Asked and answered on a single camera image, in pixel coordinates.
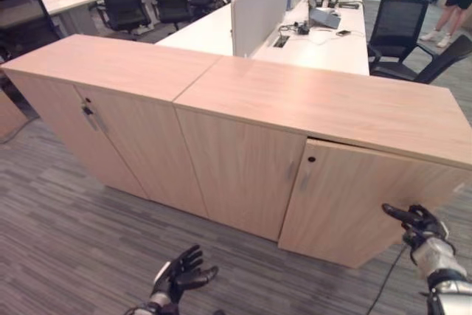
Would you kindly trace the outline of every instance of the robotic arm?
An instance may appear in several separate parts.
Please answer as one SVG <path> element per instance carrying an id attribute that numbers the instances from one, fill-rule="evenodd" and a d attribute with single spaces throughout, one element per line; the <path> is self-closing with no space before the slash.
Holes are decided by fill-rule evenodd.
<path id="1" fill-rule="evenodd" d="M 410 258 L 428 283 L 428 315 L 472 314 L 472 283 L 454 257 L 456 249 L 447 241 L 444 223 L 420 205 L 410 206 L 408 212 L 388 204 L 382 208 L 406 230 L 403 241 L 412 248 Z"/>

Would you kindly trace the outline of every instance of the phone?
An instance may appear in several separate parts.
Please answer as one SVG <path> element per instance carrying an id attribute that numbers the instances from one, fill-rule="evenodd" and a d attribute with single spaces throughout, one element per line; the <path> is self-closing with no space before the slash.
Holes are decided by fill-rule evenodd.
<path id="1" fill-rule="evenodd" d="M 337 36 L 339 37 L 344 37 L 344 36 L 347 36 L 351 33 L 351 31 L 347 31 L 347 30 L 342 30 L 342 31 L 339 31 L 336 33 Z"/>

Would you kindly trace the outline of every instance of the cabinet top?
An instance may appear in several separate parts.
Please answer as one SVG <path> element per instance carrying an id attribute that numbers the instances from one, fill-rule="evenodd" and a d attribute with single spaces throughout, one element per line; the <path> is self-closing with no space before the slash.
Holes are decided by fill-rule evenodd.
<path id="1" fill-rule="evenodd" d="M 472 128 L 440 87 L 224 57 L 175 104 L 472 170 Z"/>
<path id="2" fill-rule="evenodd" d="M 73 35 L 1 67 L 171 102 L 219 56 Z"/>

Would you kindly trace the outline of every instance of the black cable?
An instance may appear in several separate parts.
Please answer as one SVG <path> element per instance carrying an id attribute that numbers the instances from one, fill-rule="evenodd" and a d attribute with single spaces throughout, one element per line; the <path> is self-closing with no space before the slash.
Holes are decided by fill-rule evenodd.
<path id="1" fill-rule="evenodd" d="M 30 118 L 29 120 L 27 120 L 25 123 L 23 123 L 23 125 L 21 125 L 20 128 L 18 128 L 18 129 L 15 131 L 15 133 L 13 133 L 12 136 L 10 136 L 10 137 L 9 137 L 8 139 L 6 139 L 6 140 L 1 140 L 1 141 L 0 141 L 0 144 L 7 144 L 9 141 L 11 141 L 13 138 L 15 138 L 15 137 L 18 135 L 18 133 L 21 132 L 21 130 L 22 130 L 23 128 L 25 128 L 25 127 L 26 127 L 27 125 L 29 125 L 32 121 L 37 120 L 38 118 L 39 118 L 39 116 L 36 116 L 36 117 Z"/>
<path id="2" fill-rule="evenodd" d="M 366 312 L 366 315 L 369 315 L 370 312 L 371 312 L 371 311 L 373 310 L 373 308 L 375 307 L 375 304 L 377 304 L 377 301 L 380 299 L 380 297 L 381 297 L 381 295 L 382 295 L 382 292 L 384 291 L 386 282 L 387 282 L 387 280 L 389 280 L 389 278 L 390 278 L 390 274 L 392 273 L 393 269 L 395 268 L 395 266 L 396 266 L 397 263 L 398 263 L 398 260 L 400 259 L 401 255 L 403 254 L 403 252 L 406 250 L 407 247 L 408 247 L 407 245 L 403 245 L 403 247 L 401 248 L 400 252 L 399 252 L 398 255 L 397 255 L 397 258 L 395 258 L 395 261 L 393 261 L 392 265 L 390 266 L 389 271 L 387 272 L 387 274 L 386 274 L 386 276 L 385 276 L 385 279 L 383 280 L 382 286 L 381 286 L 380 290 L 378 291 L 377 297 L 375 298 L 374 302 L 373 302 L 372 305 L 370 306 L 369 310 Z"/>

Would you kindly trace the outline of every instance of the person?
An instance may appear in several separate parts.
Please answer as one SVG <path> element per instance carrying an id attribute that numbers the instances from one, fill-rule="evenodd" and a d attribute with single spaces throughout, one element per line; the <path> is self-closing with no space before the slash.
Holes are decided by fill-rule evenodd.
<path id="1" fill-rule="evenodd" d="M 452 19 L 449 31 L 444 35 L 441 41 L 437 43 L 440 48 L 446 47 L 451 43 L 452 35 L 461 27 L 465 20 L 467 9 L 472 4 L 472 0 L 447 0 L 445 9 L 436 27 L 430 33 L 420 37 L 421 41 L 434 41 L 440 34 L 441 29 Z"/>

